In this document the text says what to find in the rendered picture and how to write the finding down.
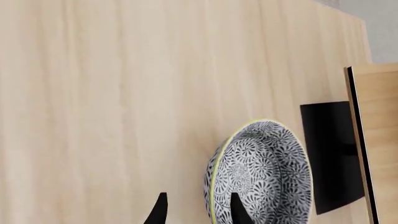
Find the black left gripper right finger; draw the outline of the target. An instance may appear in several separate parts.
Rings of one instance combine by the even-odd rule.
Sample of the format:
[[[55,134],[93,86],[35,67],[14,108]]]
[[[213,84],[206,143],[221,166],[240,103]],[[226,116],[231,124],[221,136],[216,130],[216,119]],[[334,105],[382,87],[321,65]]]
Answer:
[[[236,192],[231,194],[230,208],[233,224],[249,224],[249,215]]]

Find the wooden cabinet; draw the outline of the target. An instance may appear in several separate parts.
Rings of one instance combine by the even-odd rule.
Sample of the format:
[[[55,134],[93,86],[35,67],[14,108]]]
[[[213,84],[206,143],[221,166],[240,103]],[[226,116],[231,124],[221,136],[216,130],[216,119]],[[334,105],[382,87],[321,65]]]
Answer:
[[[398,224],[398,63],[345,68],[370,224]]]

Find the black open cabinet drawer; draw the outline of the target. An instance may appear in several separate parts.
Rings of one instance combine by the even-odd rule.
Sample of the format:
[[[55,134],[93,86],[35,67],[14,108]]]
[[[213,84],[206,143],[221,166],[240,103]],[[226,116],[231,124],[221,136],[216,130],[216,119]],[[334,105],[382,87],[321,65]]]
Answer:
[[[300,111],[317,214],[364,197],[349,103],[306,104]]]

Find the black and white patterned bowl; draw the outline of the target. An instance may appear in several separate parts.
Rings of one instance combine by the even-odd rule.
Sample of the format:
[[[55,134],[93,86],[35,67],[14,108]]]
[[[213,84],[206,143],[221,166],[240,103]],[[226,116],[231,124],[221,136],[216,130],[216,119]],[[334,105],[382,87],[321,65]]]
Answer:
[[[282,123],[245,124],[209,160],[203,192],[211,224],[233,224],[232,194],[251,224],[308,224],[313,179],[307,152]]]

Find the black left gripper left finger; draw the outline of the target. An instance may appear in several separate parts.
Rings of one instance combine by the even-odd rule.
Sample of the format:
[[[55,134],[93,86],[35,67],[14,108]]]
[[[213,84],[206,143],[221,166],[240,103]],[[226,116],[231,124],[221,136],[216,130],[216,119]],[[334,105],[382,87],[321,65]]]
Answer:
[[[144,224],[165,224],[167,219],[167,193],[161,192]]]

